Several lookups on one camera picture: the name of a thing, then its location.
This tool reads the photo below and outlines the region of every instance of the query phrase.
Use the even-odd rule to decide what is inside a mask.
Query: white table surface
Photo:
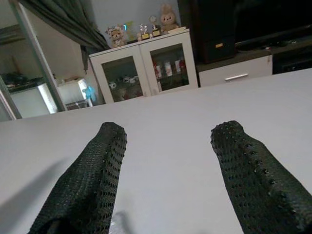
[[[235,119],[312,192],[312,70],[0,123],[0,233],[26,233],[101,123],[128,145],[115,212],[133,234],[241,234],[210,131]]]

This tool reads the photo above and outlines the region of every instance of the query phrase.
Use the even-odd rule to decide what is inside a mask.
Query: trophy
[[[146,40],[146,39],[149,39],[149,38],[150,38],[150,35],[149,35],[149,33],[147,32],[147,25],[141,24],[141,25],[140,25],[140,31],[141,31],[142,40]]]
[[[160,29],[159,29],[159,26],[156,25],[156,23],[157,23],[157,18],[156,18],[156,16],[150,16],[149,20],[150,20],[150,22],[151,22],[152,25],[153,25],[153,31],[152,31],[153,37],[158,37],[158,36],[160,36]]]

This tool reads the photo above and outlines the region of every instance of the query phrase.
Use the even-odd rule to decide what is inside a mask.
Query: white drawer
[[[223,84],[246,78],[272,75],[272,56],[219,67],[199,73],[201,87]]]

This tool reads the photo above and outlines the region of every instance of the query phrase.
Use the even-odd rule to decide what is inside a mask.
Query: gray curtain
[[[44,22],[80,44],[84,70],[88,69],[91,53],[110,47],[92,24],[80,0],[19,0]]]

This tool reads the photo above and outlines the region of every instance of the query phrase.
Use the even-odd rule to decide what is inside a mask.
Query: television
[[[312,0],[233,0],[236,45],[312,35]]]

